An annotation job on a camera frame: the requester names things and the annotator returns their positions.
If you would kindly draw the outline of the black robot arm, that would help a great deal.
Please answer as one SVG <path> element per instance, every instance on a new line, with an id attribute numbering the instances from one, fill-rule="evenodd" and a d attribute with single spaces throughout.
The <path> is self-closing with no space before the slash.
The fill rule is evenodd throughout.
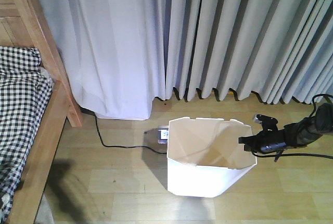
<path id="1" fill-rule="evenodd" d="M 324 103 L 314 116 L 280 130 L 276 118 L 257 114 L 254 121 L 261 124 L 263 130 L 256 135 L 239 137 L 238 143 L 243 144 L 247 152 L 281 155 L 287 149 L 305 147 L 324 134 L 332 134 L 332 104 Z"/>

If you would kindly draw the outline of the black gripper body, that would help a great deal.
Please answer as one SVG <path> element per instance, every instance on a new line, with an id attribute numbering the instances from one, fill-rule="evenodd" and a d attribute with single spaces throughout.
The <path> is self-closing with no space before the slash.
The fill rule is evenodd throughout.
<path id="1" fill-rule="evenodd" d="M 285 130 L 260 131 L 256 135 L 242 136 L 238 143 L 244 145 L 244 150 L 260 154 L 269 154 L 287 148 Z"/>

